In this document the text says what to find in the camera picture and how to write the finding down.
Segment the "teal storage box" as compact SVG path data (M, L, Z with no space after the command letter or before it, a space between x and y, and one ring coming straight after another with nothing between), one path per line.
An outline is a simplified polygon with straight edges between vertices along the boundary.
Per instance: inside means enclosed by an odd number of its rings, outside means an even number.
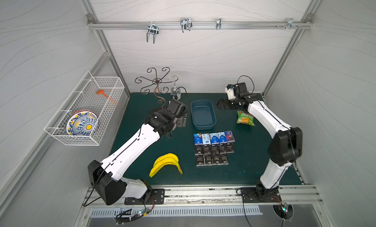
M191 103L192 121L199 131L211 130L217 120L213 104L209 100L195 100Z

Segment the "red blue tissue pack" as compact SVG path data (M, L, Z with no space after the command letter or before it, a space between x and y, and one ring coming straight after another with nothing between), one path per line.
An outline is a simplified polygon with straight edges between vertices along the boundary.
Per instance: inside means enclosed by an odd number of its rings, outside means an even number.
M225 131L224 133L225 133L226 140L227 140L228 143L233 143L233 142L235 142L235 137L234 137L232 131Z

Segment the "dark blue tissue pack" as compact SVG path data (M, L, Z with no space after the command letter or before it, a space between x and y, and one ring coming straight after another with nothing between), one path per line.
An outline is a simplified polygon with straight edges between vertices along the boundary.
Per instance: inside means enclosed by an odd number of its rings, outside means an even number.
M194 135L194 145L202 145L203 139L201 133L195 133Z

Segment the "light blue tissue pack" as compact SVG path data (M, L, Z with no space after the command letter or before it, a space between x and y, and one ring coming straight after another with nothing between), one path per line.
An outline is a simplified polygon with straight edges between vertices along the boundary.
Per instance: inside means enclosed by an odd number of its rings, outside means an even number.
M218 133L211 133L209 136L212 145L220 143Z
M218 133L218 139L220 144L227 143L227 137L225 132Z

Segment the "white blue tissue pack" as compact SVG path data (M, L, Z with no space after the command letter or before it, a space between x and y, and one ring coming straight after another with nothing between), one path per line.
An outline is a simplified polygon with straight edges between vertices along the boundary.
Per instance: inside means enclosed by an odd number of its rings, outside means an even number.
M211 144L211 138L209 133L203 133L202 134L202 143L203 145L210 145Z

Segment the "black tissue pack top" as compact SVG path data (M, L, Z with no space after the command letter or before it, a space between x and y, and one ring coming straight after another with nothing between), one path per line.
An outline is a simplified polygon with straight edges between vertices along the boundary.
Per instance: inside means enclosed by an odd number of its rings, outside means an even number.
M234 153L234 144L233 143L227 143L226 144L226 153Z

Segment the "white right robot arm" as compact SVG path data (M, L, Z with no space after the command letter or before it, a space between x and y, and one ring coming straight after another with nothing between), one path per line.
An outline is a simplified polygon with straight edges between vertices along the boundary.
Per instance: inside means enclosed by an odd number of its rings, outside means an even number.
M269 161L256 185L255 195L261 201L272 199L278 192L280 181L293 162L302 155L303 132L291 127L271 111L256 95L219 99L219 109L244 109L254 116L269 132L272 141L268 148Z

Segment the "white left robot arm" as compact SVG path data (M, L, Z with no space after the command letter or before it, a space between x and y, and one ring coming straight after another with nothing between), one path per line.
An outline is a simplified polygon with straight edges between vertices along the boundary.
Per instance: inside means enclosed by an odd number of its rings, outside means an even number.
M149 201L152 187L145 181L124 178L132 163L152 144L170 134L187 109L187 106L171 99L167 108L150 113L138 131L117 151L99 162L88 165L89 180L106 205L112 205L121 197Z

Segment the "green snack bag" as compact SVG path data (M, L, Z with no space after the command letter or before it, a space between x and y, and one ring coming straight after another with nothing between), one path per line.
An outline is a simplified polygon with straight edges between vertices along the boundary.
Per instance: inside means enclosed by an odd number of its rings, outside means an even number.
M237 124L245 124L249 126L255 126L254 124L254 116L244 112L242 110L237 111L238 118L237 118Z

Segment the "copper glass rack stand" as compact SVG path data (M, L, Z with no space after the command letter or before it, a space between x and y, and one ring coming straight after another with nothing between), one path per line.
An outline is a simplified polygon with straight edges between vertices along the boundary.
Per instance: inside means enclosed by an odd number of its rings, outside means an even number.
M160 95L168 93L170 89L168 86L163 86L163 87L161 86L164 84L170 84L170 83L176 84L176 82L179 80L179 77L171 76L171 80L167 80L166 77L170 73L171 69L169 67L163 67L161 71L162 73L164 73L164 75L162 77L158 77L158 71L156 68L154 67L148 68L146 72L148 74L152 74L153 78L150 79L150 78L146 78L143 76L139 76L135 78L134 82L136 84L148 82L147 86L144 86L140 89L140 93L143 95L153 93L153 95L158 98L158 103L162 105L161 109L163 109L164 106L166 105L166 99Z

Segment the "orange spatula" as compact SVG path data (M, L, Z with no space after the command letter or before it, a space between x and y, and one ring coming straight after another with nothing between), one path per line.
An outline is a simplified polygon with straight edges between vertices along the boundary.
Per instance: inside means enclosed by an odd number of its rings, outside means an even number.
M113 100L111 97L109 97L109 96L107 96L107 95L105 94L104 89L100 89L100 90L98 90L98 91L97 91L97 95L103 95L103 96L105 96L106 98L108 98L110 101L112 101L113 103L115 103L116 105L118 105L118 103L117 103L115 100Z

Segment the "metal hook small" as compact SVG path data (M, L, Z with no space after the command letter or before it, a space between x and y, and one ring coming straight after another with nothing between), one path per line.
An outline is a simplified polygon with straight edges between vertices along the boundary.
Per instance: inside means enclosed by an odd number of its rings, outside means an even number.
M222 23L222 19L221 18L217 18L216 20L216 30L220 30L221 29L221 23Z

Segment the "blue yellow patterned plate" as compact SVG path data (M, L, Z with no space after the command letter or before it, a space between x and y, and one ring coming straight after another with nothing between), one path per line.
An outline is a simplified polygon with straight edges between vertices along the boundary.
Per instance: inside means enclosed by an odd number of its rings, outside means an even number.
M70 117L66 132L72 136L89 136L97 127L98 116L90 110L81 110Z

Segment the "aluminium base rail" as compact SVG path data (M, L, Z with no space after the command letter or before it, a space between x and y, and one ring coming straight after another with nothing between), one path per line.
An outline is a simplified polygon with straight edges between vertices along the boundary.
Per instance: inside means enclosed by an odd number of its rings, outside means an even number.
M236 206L242 205L240 188L242 185L217 186L156 186L164 189L164 193L153 195L154 201L147 202L151 207L178 207L178 206ZM249 198L245 206L271 206L280 204L323 204L318 190L314 185L281 185L277 200L271 198L267 202L260 202L256 198Z

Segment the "aluminium top rail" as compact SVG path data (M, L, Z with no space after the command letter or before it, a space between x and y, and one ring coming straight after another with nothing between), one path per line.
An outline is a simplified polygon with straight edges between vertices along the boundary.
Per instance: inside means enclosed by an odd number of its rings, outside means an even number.
M193 21L192 30L216 30L216 20L211 21ZM276 25L282 26L285 21L226 21L222 19L220 30L285 30L278 29ZM122 30L122 31L147 31L149 25L154 24L159 27L160 31L164 30L181 30L180 21L162 21L162 22L94 22L89 21L88 26L91 30ZM295 21L295 25L301 25L300 30L311 29L314 24L309 20Z

